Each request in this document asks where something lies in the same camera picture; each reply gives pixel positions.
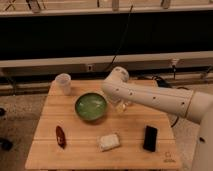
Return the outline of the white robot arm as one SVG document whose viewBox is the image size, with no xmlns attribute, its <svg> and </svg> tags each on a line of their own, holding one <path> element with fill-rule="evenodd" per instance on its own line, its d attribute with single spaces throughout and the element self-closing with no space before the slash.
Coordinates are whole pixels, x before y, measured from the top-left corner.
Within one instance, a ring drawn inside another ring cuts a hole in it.
<svg viewBox="0 0 213 171">
<path fill-rule="evenodd" d="M 199 124 L 191 171 L 213 171 L 213 95 L 193 90 L 129 83 L 129 73 L 115 67 L 102 83 L 113 101 L 124 99 Z"/>
</svg>

